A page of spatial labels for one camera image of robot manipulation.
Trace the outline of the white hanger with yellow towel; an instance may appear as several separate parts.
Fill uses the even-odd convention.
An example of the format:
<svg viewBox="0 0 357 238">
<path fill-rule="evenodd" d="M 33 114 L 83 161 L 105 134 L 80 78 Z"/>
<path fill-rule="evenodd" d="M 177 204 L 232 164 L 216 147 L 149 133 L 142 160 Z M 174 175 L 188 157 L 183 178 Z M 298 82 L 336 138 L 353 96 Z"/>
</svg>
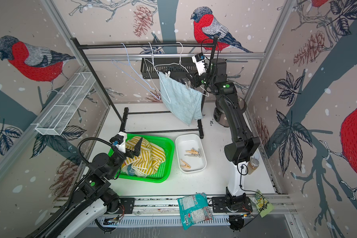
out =
<svg viewBox="0 0 357 238">
<path fill-rule="evenodd" d="M 164 85 L 164 83 L 163 83 L 163 81 L 162 81 L 162 79 L 161 79 L 161 77 L 160 77 L 160 71 L 158 71 L 157 68 L 156 68 L 156 66 L 155 66 L 155 62 L 154 62 L 154 51 L 153 51 L 152 44 L 151 44 L 150 42 L 149 42 L 148 44 L 149 44 L 149 47 L 150 47 L 150 50 L 151 50 L 151 52 L 150 52 L 150 54 L 151 54 L 151 60 L 146 59 L 145 61 L 147 61 L 147 62 L 149 62 L 149 63 L 151 64 L 151 66 L 153 67 L 153 69 L 155 70 L 155 72 L 156 72 L 156 74 L 157 74 L 157 76 L 158 76 L 158 78 L 159 78 L 159 83 L 160 83 L 160 90 L 159 90 L 159 92 L 160 92 L 160 95 L 161 95 L 161 98 L 162 98 L 162 99 L 161 99 L 162 102 L 165 101 L 166 103 L 171 104 L 171 99 L 170 99 L 170 97 L 169 97 L 169 95 L 168 95 L 168 92 L 167 92 L 167 90 L 166 90 L 166 87 L 165 87 L 165 85 Z"/>
</svg>

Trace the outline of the light blue towel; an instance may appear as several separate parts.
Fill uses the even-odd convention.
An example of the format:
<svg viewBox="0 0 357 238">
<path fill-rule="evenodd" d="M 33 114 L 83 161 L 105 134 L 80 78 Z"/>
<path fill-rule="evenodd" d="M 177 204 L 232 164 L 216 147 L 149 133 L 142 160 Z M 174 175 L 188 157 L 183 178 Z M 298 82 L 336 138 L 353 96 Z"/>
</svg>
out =
<svg viewBox="0 0 357 238">
<path fill-rule="evenodd" d="M 194 120 L 201 120 L 202 96 L 199 91 L 187 88 L 184 84 L 159 72 L 160 94 L 164 105 L 187 126 Z"/>
</svg>

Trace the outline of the yellow striped towel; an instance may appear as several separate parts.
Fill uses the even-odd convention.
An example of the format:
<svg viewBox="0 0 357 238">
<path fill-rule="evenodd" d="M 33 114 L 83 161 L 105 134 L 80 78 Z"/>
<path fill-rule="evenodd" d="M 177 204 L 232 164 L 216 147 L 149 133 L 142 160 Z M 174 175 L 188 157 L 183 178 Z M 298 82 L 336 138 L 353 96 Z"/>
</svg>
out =
<svg viewBox="0 0 357 238">
<path fill-rule="evenodd" d="M 140 155 L 133 158 L 127 157 L 122 164 L 121 173 L 133 177 L 157 179 L 161 177 L 162 173 L 159 169 L 165 161 L 164 149 L 143 138 Z"/>
</svg>

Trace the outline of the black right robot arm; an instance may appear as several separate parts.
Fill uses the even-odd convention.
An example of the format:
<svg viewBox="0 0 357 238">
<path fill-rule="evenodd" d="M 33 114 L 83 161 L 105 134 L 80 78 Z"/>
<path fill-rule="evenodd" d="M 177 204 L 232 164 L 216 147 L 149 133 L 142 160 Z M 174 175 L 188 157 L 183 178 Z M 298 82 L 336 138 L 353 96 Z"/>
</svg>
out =
<svg viewBox="0 0 357 238">
<path fill-rule="evenodd" d="M 248 175 L 248 164 L 260 145 L 260 139 L 253 135 L 244 118 L 247 105 L 240 100 L 233 82 L 227 79 L 227 60 L 212 59 L 207 72 L 197 76 L 205 92 L 216 97 L 214 119 L 218 122 L 226 120 L 231 133 L 232 142 L 224 146 L 224 153 L 228 161 L 235 166 L 233 175 L 226 187 L 224 204 L 230 211 L 250 212 L 250 200 L 244 189 L 244 178 Z"/>
</svg>

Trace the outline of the white hanger with blue towel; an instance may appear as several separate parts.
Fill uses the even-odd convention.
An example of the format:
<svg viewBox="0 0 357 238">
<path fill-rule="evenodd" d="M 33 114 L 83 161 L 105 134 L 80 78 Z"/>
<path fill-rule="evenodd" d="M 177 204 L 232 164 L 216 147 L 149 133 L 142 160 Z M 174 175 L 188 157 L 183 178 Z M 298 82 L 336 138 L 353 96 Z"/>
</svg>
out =
<svg viewBox="0 0 357 238">
<path fill-rule="evenodd" d="M 185 47 L 191 47 L 190 44 L 182 44 L 181 42 L 176 42 L 176 45 L 181 46 L 181 53 L 179 57 L 162 57 L 154 58 L 152 55 L 152 65 L 154 70 L 158 72 L 163 72 L 167 74 L 172 74 L 178 78 L 186 78 L 186 82 L 189 83 L 193 88 L 200 87 L 206 84 L 208 77 L 208 66 L 206 64 L 207 57 L 200 52 L 193 56 L 182 56 Z M 194 48 L 202 47 L 201 44 L 194 44 Z"/>
</svg>

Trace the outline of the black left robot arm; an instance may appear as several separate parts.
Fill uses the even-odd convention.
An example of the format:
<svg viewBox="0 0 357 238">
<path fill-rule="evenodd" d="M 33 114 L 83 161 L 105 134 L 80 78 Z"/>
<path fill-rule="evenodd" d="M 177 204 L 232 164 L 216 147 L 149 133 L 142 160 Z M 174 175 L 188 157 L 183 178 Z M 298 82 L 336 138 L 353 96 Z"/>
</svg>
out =
<svg viewBox="0 0 357 238">
<path fill-rule="evenodd" d="M 28 237 L 74 237 L 92 221 L 104 233 L 114 231 L 114 228 L 102 226 L 98 217 L 105 213 L 119 212 L 115 220 L 120 222 L 126 214 L 127 202 L 122 202 L 120 196 L 110 188 L 110 180 L 119 178 L 126 159 L 141 154 L 142 139 L 132 150 L 126 148 L 126 139 L 127 134 L 123 132 L 116 134 L 110 141 L 96 137 L 83 139 L 77 146 L 77 152 L 88 168 L 87 174 L 73 186 L 67 202 Z M 113 150 L 112 155 L 99 153 L 89 162 L 80 150 L 88 141 L 98 141 L 109 146 Z"/>
</svg>

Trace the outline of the beige clothespin yellow towel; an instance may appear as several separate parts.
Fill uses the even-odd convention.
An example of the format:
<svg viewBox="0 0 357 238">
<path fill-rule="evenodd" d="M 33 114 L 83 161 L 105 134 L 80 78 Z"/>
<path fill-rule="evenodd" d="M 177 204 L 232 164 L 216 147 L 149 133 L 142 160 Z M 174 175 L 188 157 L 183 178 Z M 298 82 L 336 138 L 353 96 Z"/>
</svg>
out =
<svg viewBox="0 0 357 238">
<path fill-rule="evenodd" d="M 192 149 L 192 150 L 186 150 L 185 156 L 191 156 L 191 157 L 197 157 L 197 151 Z"/>
<path fill-rule="evenodd" d="M 180 167 L 181 168 L 184 168 L 184 169 L 191 169 L 191 166 L 184 160 L 180 160 L 181 161 L 181 164 L 180 164 Z"/>
</svg>

